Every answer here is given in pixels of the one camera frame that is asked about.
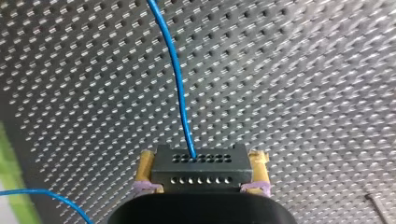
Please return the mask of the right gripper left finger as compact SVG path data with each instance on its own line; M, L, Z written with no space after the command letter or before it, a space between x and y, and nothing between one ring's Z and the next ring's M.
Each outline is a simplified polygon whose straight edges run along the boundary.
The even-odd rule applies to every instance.
M163 186L161 184L154 184L150 180L154 158L155 153L151 150L143 150L140 154L135 181L132 184L135 198L147 194L163 193Z

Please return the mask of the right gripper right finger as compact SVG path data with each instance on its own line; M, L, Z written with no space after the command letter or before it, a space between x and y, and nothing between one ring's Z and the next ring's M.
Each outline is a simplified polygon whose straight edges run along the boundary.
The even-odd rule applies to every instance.
M247 155L252 168L252 176L251 181L243 184L240 191L270 198L271 183L266 167L269 155L263 150L250 150Z

